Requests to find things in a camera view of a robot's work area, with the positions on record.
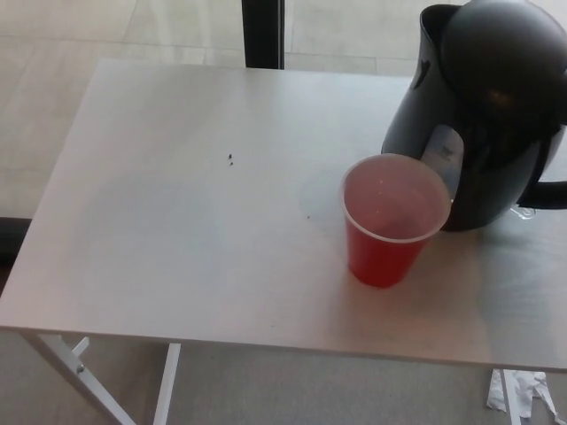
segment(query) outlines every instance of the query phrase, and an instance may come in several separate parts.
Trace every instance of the electric kettle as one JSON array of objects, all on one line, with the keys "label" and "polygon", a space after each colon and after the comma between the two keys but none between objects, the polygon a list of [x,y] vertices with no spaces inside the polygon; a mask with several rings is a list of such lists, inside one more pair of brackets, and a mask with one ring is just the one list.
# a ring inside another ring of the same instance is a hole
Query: electric kettle
[{"label": "electric kettle", "polygon": [[441,175],[454,200],[445,230],[482,227],[514,204],[567,208],[567,182],[539,182],[567,124],[563,28],[525,0],[440,4],[420,21],[416,76],[382,152]]}]

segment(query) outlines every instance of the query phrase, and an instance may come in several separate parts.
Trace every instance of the tabletop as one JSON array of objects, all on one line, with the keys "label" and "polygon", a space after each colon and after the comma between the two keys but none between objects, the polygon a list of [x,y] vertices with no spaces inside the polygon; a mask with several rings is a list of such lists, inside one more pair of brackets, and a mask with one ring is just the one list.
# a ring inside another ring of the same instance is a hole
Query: tabletop
[{"label": "tabletop", "polygon": [[101,62],[0,327],[567,370],[567,212],[441,234],[391,290],[348,272],[339,184],[408,85]]}]

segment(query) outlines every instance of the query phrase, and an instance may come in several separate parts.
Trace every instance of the white paper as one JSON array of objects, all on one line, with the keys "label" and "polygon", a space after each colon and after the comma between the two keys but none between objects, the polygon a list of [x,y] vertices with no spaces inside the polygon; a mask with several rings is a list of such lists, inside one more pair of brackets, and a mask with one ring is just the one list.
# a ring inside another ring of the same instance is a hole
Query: white paper
[{"label": "white paper", "polygon": [[[549,394],[548,379],[543,372],[525,372],[523,370],[513,370],[514,388],[516,394],[517,405],[520,409],[518,412],[522,418],[530,419],[532,417],[533,398],[541,398],[553,414],[557,425],[567,425],[567,422],[559,418],[551,395]],[[506,412],[506,402],[504,401],[504,390],[502,388],[501,371],[493,370],[493,377],[490,381],[490,390],[488,391],[488,400],[486,405],[491,409]]]}]

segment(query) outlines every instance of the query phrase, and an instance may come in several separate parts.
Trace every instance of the red cup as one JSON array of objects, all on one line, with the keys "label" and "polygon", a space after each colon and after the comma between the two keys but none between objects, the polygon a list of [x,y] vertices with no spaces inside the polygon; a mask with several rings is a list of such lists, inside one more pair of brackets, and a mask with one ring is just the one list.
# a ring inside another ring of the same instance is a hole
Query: red cup
[{"label": "red cup", "polygon": [[437,173],[402,155],[362,160],[348,170],[342,190],[348,266],[361,282],[378,288],[403,280],[451,212]]}]

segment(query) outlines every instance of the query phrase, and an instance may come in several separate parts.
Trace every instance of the white label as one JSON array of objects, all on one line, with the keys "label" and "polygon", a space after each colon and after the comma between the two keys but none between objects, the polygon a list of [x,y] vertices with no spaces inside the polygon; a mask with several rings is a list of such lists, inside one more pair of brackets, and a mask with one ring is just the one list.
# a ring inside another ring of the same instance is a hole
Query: white label
[{"label": "white label", "polygon": [[459,134],[449,126],[436,126],[422,155],[422,161],[445,182],[451,199],[461,180],[464,145]]}]

